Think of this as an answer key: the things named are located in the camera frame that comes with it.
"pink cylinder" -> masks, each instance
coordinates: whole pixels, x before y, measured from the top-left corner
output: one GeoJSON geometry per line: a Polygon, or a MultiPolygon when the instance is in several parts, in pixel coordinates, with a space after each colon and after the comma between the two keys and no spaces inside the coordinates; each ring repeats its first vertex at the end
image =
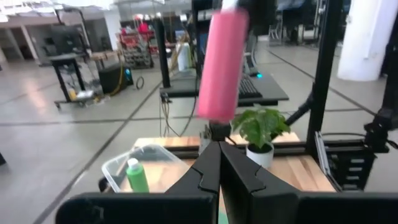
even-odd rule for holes
{"type": "Polygon", "coordinates": [[[213,15],[197,103],[199,117],[221,123],[234,118],[247,26],[244,10],[213,15]]]}

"green bottle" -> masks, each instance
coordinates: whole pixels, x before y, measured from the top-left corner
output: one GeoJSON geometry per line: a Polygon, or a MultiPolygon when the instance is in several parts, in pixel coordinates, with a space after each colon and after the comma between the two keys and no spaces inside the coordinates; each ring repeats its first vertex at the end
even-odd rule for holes
{"type": "Polygon", "coordinates": [[[129,167],[126,170],[126,174],[133,192],[148,193],[149,188],[144,166],[136,158],[129,159],[127,164],[129,167]]]}

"table leg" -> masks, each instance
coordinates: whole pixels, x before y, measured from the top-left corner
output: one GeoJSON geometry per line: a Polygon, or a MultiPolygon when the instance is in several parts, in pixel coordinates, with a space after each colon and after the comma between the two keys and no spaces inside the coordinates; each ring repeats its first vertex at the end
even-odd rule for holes
{"type": "Polygon", "coordinates": [[[63,78],[61,76],[61,72],[60,72],[59,66],[58,65],[53,65],[53,67],[54,67],[55,73],[57,74],[57,78],[58,78],[58,81],[60,83],[63,95],[65,96],[65,99],[67,100],[67,102],[71,102],[68,90],[67,90],[67,88],[65,86],[65,82],[63,81],[63,78]]]}
{"type": "Polygon", "coordinates": [[[79,66],[78,66],[76,60],[73,61],[73,66],[75,67],[75,72],[76,72],[77,80],[79,81],[80,89],[84,91],[84,90],[86,90],[85,84],[83,83],[83,79],[81,78],[81,73],[80,73],[79,66]]]}
{"type": "Polygon", "coordinates": [[[5,160],[5,158],[2,156],[2,154],[0,153],[0,166],[3,165],[3,164],[5,164],[5,163],[6,163],[6,160],[5,160]]]}

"black cable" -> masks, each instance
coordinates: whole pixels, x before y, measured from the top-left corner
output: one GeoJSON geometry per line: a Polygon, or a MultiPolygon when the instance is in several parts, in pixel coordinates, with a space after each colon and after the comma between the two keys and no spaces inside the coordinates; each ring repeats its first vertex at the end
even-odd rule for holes
{"type": "Polygon", "coordinates": [[[162,99],[160,98],[159,99],[159,136],[162,137],[162,113],[161,113],[162,108],[161,108],[161,106],[162,106],[162,99]]]}
{"type": "Polygon", "coordinates": [[[227,139],[230,140],[234,144],[234,146],[237,146],[236,141],[232,140],[231,137],[227,136],[227,139]]]}
{"type": "Polygon", "coordinates": [[[142,87],[144,87],[144,84],[145,84],[144,77],[137,78],[137,80],[136,80],[136,88],[137,88],[137,90],[142,89],[142,87]]]}
{"type": "Polygon", "coordinates": [[[350,136],[365,137],[364,134],[359,134],[359,133],[322,133],[322,136],[334,136],[334,135],[350,135],[350,136]]]}
{"type": "MultiPolygon", "coordinates": [[[[334,135],[350,135],[350,136],[361,136],[361,137],[366,136],[365,134],[359,134],[359,133],[323,133],[322,134],[322,136],[334,136],[334,135]]],[[[394,149],[398,149],[398,144],[393,140],[387,139],[386,143],[389,144],[394,149]]]]}
{"type": "MultiPolygon", "coordinates": [[[[195,94],[196,94],[196,92],[198,91],[198,80],[199,80],[199,75],[197,74],[197,77],[196,77],[196,79],[195,79],[195,94]]],[[[191,120],[192,120],[192,118],[193,118],[193,112],[195,112],[195,107],[196,107],[196,105],[197,105],[197,97],[195,96],[195,97],[194,97],[194,101],[193,101],[193,107],[192,107],[191,115],[189,116],[188,121],[187,121],[185,127],[182,129],[182,132],[181,132],[180,136],[183,136],[184,133],[185,133],[185,131],[188,129],[188,126],[189,126],[189,124],[191,123],[191,120]]]]}
{"type": "Polygon", "coordinates": [[[169,105],[165,104],[164,107],[162,106],[162,109],[163,109],[163,113],[165,114],[165,121],[166,121],[167,129],[171,129],[174,134],[176,134],[178,137],[181,137],[181,135],[177,134],[177,132],[171,127],[171,125],[169,123],[169,112],[170,112],[169,105]]]}

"white pillar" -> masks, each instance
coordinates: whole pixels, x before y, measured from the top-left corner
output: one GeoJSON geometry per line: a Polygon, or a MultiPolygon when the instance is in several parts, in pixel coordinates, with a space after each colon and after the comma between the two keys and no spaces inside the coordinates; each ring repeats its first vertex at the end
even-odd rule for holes
{"type": "Polygon", "coordinates": [[[397,16],[398,1],[352,0],[337,76],[377,80],[397,16]]]}
{"type": "Polygon", "coordinates": [[[34,47],[34,45],[33,45],[33,43],[32,43],[32,39],[30,38],[29,32],[28,32],[27,29],[26,29],[26,26],[25,26],[25,25],[22,25],[22,26],[21,26],[21,30],[22,30],[22,33],[24,34],[24,37],[25,37],[25,40],[26,40],[27,45],[28,45],[28,47],[29,47],[29,50],[30,50],[30,52],[32,53],[33,59],[34,59],[36,62],[39,62],[39,57],[37,56],[36,49],[35,49],[35,47],[34,47]]]}
{"type": "Polygon", "coordinates": [[[4,65],[3,62],[7,62],[7,58],[4,55],[4,52],[2,51],[2,48],[0,46],[0,65],[4,65]]]}
{"type": "Polygon", "coordinates": [[[118,38],[116,33],[120,32],[120,14],[116,9],[104,12],[106,27],[108,28],[109,39],[111,40],[111,45],[113,50],[118,49],[118,38]]]}

